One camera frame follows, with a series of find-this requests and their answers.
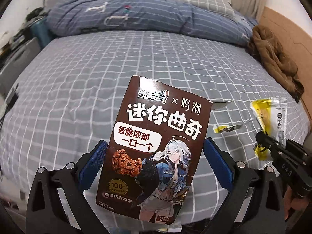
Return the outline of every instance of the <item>bolt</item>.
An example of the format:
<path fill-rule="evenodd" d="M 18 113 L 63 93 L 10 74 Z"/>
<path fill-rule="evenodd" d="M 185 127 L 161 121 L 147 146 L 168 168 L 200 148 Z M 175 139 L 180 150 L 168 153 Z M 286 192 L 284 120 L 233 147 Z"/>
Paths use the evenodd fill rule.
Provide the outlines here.
<path fill-rule="evenodd" d="M 68 169 L 68 170 L 71 170 L 72 168 L 74 168 L 75 167 L 75 164 L 74 163 L 68 163 L 67 165 L 66 165 L 66 168 Z"/>
<path fill-rule="evenodd" d="M 237 166 L 238 166 L 239 168 L 244 168 L 244 167 L 245 167 L 245 163 L 242 162 L 242 161 L 239 161 L 239 162 L 237 162 Z"/>
<path fill-rule="evenodd" d="M 273 168 L 271 167 L 271 166 L 268 166 L 267 168 L 266 168 L 266 170 L 268 171 L 268 172 L 270 172 L 270 173 L 272 173 L 274 170 L 273 170 Z"/>
<path fill-rule="evenodd" d="M 43 173 L 45 171 L 45 168 L 44 167 L 40 167 L 39 169 L 38 169 L 38 173 Z"/>

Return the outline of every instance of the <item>wooden wall panel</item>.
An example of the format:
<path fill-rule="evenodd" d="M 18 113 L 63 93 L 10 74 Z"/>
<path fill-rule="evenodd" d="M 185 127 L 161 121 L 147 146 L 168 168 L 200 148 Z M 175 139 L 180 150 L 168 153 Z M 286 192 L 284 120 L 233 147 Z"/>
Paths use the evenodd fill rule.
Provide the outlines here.
<path fill-rule="evenodd" d="M 290 19 L 268 7 L 263 11 L 260 24 L 274 32 L 284 52 L 297 64 L 298 76 L 305 88 L 301 100 L 312 122 L 312 37 Z"/>

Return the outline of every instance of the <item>yellow snack package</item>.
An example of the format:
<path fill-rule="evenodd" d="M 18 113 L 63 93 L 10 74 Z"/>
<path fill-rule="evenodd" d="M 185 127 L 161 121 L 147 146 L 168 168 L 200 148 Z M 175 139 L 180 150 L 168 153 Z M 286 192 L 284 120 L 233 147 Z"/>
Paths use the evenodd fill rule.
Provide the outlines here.
<path fill-rule="evenodd" d="M 222 133 L 228 133 L 228 132 L 232 132 L 234 130 L 238 130 L 240 129 L 242 126 L 246 125 L 247 123 L 243 123 L 243 124 L 238 124 L 238 125 L 235 125 L 235 126 L 228 126 L 228 125 L 220 125 L 220 126 L 217 126 L 217 125 L 214 125 L 213 126 L 213 131 L 218 134 L 222 134 Z"/>
<path fill-rule="evenodd" d="M 286 144 L 287 100 L 268 98 L 252 101 L 250 107 L 257 118 L 262 131 L 279 141 L 283 147 Z M 255 154 L 260 161 L 272 161 L 271 151 L 256 143 Z"/>

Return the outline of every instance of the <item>blue duvet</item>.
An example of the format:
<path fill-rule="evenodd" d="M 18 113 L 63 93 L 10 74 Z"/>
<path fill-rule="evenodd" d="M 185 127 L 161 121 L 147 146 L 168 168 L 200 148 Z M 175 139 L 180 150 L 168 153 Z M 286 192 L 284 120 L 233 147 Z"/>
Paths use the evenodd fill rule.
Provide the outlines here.
<path fill-rule="evenodd" d="M 60 0 L 47 17 L 65 37 L 102 30 L 157 30 L 246 46 L 252 23 L 169 0 Z"/>

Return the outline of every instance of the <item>brown jacket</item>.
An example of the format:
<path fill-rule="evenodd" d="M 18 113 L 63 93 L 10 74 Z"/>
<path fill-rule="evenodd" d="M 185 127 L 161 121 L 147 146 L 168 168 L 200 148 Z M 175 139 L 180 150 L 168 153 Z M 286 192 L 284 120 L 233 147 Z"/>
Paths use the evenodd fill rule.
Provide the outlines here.
<path fill-rule="evenodd" d="M 266 69 L 298 103 L 304 88 L 300 83 L 298 67 L 292 59 L 283 52 L 283 47 L 274 33 L 266 26 L 255 26 L 248 52 Z"/>

